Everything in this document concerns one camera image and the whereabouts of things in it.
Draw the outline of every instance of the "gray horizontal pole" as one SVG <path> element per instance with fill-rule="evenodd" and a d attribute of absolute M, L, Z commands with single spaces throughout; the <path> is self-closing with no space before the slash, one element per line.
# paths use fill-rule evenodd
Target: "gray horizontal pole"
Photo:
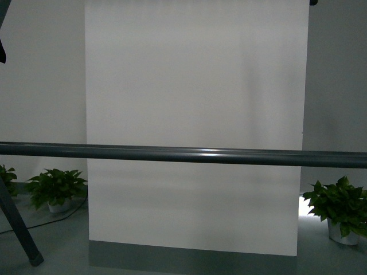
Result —
<path fill-rule="evenodd" d="M 0 155 L 149 160 L 157 162 L 367 168 L 366 152 L 0 142 Z"/>

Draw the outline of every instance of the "tripod leg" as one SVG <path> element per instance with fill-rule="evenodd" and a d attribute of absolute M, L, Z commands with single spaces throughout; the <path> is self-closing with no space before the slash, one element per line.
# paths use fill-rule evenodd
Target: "tripod leg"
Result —
<path fill-rule="evenodd" d="M 44 261 L 41 253 L 38 251 L 32 236 L 29 234 L 24 221 L 19 214 L 9 192 L 6 189 L 4 181 L 0 178 L 0 207 L 4 212 L 9 224 L 13 228 L 19 242 L 21 243 L 29 262 L 33 266 L 38 266 Z"/>

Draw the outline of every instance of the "white wall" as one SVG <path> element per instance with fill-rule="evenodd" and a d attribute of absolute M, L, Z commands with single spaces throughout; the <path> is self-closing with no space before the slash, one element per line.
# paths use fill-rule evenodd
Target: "white wall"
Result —
<path fill-rule="evenodd" d="M 85 143 L 84 1 L 12 0 L 0 30 L 0 140 Z M 0 156 L 25 181 L 85 159 Z"/>
<path fill-rule="evenodd" d="M 300 150 L 308 9 L 88 1 L 88 143 Z M 88 160 L 88 172 L 91 240 L 296 255 L 298 167 Z"/>
<path fill-rule="evenodd" d="M 367 1 L 310 7 L 303 149 L 367 152 Z M 301 191 L 347 175 L 367 187 L 366 169 L 303 167 Z"/>

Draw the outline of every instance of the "pothos plant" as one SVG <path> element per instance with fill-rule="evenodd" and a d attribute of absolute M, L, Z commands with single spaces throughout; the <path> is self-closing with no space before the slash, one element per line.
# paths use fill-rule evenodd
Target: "pothos plant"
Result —
<path fill-rule="evenodd" d="M 18 195 L 17 185 L 13 182 L 13 180 L 17 179 L 17 175 L 13 173 L 14 171 L 14 168 L 9 168 L 7 170 L 5 165 L 0 166 L 0 177 L 4 181 L 4 184 L 12 197 L 16 197 Z"/>
<path fill-rule="evenodd" d="M 349 233 L 367 237 L 367 191 L 363 187 L 349 184 L 347 176 L 343 176 L 336 184 L 321 184 L 317 181 L 314 191 L 303 194 L 304 199 L 310 199 L 309 206 L 314 208 L 309 212 L 320 216 L 321 221 L 331 219 L 331 224 L 340 223 L 342 238 Z"/>
<path fill-rule="evenodd" d="M 86 195 L 86 189 L 83 188 L 86 180 L 79 178 L 80 171 L 45 170 L 45 173 L 30 178 L 28 180 L 30 183 L 25 186 L 31 194 L 31 204 L 36 207 L 36 210 L 44 203 L 52 206 L 63 205 L 67 198 Z"/>

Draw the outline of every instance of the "plant pot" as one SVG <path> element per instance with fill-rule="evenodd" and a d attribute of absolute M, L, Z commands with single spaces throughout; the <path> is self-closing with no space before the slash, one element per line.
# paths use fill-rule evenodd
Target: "plant pot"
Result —
<path fill-rule="evenodd" d="M 66 198 L 63 205 L 48 205 L 51 213 L 61 213 L 70 209 L 70 199 Z"/>
<path fill-rule="evenodd" d="M 360 236 L 354 232 L 350 232 L 348 236 L 342 238 L 340 233 L 340 223 L 332 225 L 331 219 L 327 218 L 327 226 L 329 228 L 329 238 L 333 241 L 342 243 L 344 245 L 358 245 Z"/>

